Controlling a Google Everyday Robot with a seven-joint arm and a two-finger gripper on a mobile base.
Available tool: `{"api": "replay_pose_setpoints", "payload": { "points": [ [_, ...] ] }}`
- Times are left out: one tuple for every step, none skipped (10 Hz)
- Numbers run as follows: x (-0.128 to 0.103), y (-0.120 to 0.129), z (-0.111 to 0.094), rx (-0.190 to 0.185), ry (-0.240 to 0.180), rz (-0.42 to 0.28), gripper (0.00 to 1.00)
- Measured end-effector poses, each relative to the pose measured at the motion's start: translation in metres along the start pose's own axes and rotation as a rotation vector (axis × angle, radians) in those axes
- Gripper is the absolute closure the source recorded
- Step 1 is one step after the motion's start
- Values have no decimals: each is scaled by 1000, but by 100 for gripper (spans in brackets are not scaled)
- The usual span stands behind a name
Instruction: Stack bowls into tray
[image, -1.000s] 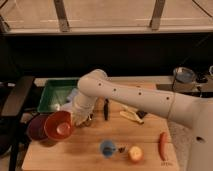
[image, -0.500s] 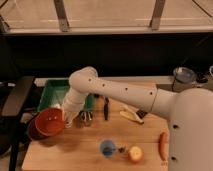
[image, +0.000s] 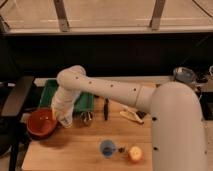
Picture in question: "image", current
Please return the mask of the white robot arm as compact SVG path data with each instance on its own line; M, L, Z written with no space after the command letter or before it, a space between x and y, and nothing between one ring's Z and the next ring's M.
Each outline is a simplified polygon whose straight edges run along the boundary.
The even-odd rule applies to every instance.
M66 115L81 92L112 99L152 117L153 171L207 171L202 109L195 92L179 82L159 87L91 78L79 65L60 71L52 108Z

